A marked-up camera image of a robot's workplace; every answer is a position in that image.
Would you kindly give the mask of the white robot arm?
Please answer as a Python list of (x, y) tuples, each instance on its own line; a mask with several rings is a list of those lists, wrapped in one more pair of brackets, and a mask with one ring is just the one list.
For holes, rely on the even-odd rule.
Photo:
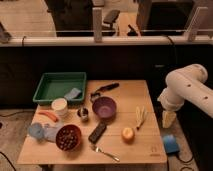
[(162, 126), (169, 128), (175, 121), (176, 112), (185, 101), (191, 102), (213, 118), (213, 90), (204, 85), (208, 72), (201, 64), (191, 64), (169, 72), (166, 88), (157, 100), (163, 107)]

